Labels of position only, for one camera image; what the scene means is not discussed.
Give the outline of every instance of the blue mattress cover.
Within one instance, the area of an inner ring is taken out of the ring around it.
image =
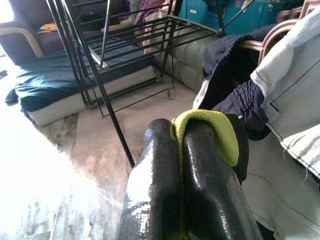
[[[121,41],[120,38],[111,38],[109,41],[115,41],[117,44],[121,42],[125,43]],[[105,57],[111,57],[136,48],[137,46],[135,45],[128,45],[106,53]],[[140,50],[109,60],[106,63],[111,66],[143,55],[143,51]],[[135,62],[126,67],[121,67],[103,74],[101,81],[107,83],[137,72],[150,65],[150,59]],[[20,65],[16,79],[15,93],[18,96],[22,109],[29,112],[40,110],[61,99],[80,92],[71,64],[64,50]]]

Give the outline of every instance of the marble floor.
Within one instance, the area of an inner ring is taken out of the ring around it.
[[[110,117],[88,109],[37,127],[18,104],[4,103],[13,85],[10,74],[0,80],[0,240],[113,239],[131,168]],[[196,94],[175,86],[170,98],[163,92],[117,112],[135,160],[152,120],[192,107]],[[119,98],[114,108],[159,87]]]

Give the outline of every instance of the tiled floor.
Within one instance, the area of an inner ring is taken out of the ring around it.
[[[13,79],[0,80],[0,240],[113,239],[130,166],[110,117],[85,110],[35,127],[19,105],[3,99]],[[158,85],[114,102],[115,108]],[[177,83],[117,113],[135,159],[152,120],[171,120],[192,107],[195,93]]]

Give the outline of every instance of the white mattress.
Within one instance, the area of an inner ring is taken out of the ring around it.
[[[107,82],[103,86],[108,94],[112,94],[137,85],[139,83],[143,83],[155,77],[156,74],[153,67],[149,66],[127,76],[115,79],[111,82]],[[95,87],[94,90],[97,97],[100,98],[101,93],[98,87]],[[91,99],[95,99],[92,89],[90,89],[88,93]],[[78,93],[54,102],[51,105],[37,111],[28,111],[27,113],[30,118],[35,121],[36,124],[38,124],[39,126],[44,126],[72,114],[81,112],[85,109],[86,106],[83,102],[81,94]]]

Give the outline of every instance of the black metal rack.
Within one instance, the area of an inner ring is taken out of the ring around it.
[[[162,78],[170,51],[173,51],[174,48],[179,47],[181,45],[188,44],[188,43],[191,43],[203,38],[207,38],[210,36],[214,36],[217,34],[217,31],[209,27],[203,26],[201,24],[177,17],[181,9],[182,0],[176,0],[176,4],[175,4],[176,7],[173,11],[173,15],[169,14],[168,16],[160,19],[128,26],[112,32],[108,31],[110,26],[110,19],[130,16],[132,14],[149,11],[152,9],[158,9],[162,7],[168,7],[168,13],[171,13],[173,10],[172,9],[173,2],[174,2],[173,0],[170,0],[170,3],[168,4],[163,4],[160,6],[155,6],[155,7],[134,11],[134,12],[112,15],[110,11],[111,0],[93,0],[93,1],[88,1],[85,3],[79,3],[79,4],[72,4],[72,1],[70,0],[47,0],[52,16],[54,18],[54,21],[56,22],[60,38],[64,45],[64,49],[71,63],[74,77],[81,90],[81,96],[82,96],[83,102],[87,106],[98,105],[100,112],[102,114],[102,117],[110,115],[112,122],[114,124],[114,127],[117,131],[117,134],[119,136],[119,139],[121,141],[121,144],[123,146],[123,149],[132,167],[135,164],[133,157],[131,155],[131,152],[126,143],[125,137],[117,121],[115,111],[113,110],[113,107],[110,103],[110,96],[107,94],[104,88],[104,85],[102,84],[101,77],[104,74],[108,74],[116,69],[125,68],[130,64],[133,64],[139,61],[144,61],[147,59],[152,59],[155,54],[164,52],[164,58],[163,58],[163,63],[161,68],[161,75],[160,75],[160,77]],[[81,8],[88,5],[101,4],[101,3],[106,4],[106,14],[104,18],[91,20],[88,22],[80,22],[80,20],[76,16],[75,10],[77,8]],[[89,37],[84,36],[83,32],[81,31],[82,26],[90,23],[101,22],[101,21],[104,21],[103,33],[99,33]],[[183,34],[175,34],[178,31],[181,31],[184,29],[190,29],[190,30],[186,31]],[[180,39],[197,32],[203,32],[204,34],[189,40],[182,40],[179,43],[175,43],[176,39]],[[108,41],[110,38],[113,38],[116,36],[122,36],[121,38],[122,41],[121,42]],[[156,42],[150,42],[147,45],[141,45],[141,46],[135,47],[134,49],[128,50],[126,52],[122,52],[116,55],[106,57],[106,53],[108,52],[123,48],[125,46],[136,45],[146,40],[152,40],[156,37],[158,38],[160,37],[161,40],[158,40]],[[149,48],[152,48],[152,51],[144,55],[141,55],[129,60],[125,60],[122,62],[118,62],[115,64],[111,64],[111,65],[107,64],[107,61],[109,60],[116,59],[121,56],[129,55],[131,53],[142,51],[144,49],[149,49]],[[116,92],[113,95],[119,95],[128,91],[132,91],[133,89],[140,88],[150,83],[153,83],[156,80],[157,78],[154,77],[143,83],[139,83],[138,85]],[[101,98],[97,97],[98,95],[95,91],[95,87],[98,87],[100,91],[99,95],[102,96]],[[169,88],[163,89],[144,99],[150,98],[164,91],[168,91],[168,94],[169,94],[170,93],[169,90],[170,90]],[[89,91],[93,93],[94,99],[91,98]],[[103,100],[105,106],[107,107],[107,110],[109,113],[108,115],[103,113],[103,110],[100,105],[101,103],[100,100]]]

